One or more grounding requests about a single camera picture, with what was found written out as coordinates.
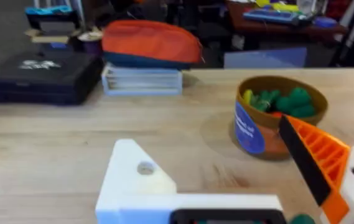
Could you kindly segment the left gripper right finger orange wedge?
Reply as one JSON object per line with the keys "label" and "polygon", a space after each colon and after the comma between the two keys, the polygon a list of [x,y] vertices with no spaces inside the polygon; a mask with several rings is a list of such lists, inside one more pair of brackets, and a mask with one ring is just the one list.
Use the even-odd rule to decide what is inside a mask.
{"label": "left gripper right finger orange wedge", "polygon": [[279,134],[321,209],[322,223],[354,223],[354,146],[291,116]]}

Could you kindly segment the left gripper left finger white block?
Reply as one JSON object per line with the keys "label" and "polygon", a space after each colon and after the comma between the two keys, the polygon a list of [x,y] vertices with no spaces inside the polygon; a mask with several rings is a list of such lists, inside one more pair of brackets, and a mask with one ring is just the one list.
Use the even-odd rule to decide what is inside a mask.
{"label": "left gripper left finger white block", "polygon": [[133,139],[115,142],[96,202],[99,224],[169,223],[177,185]]}

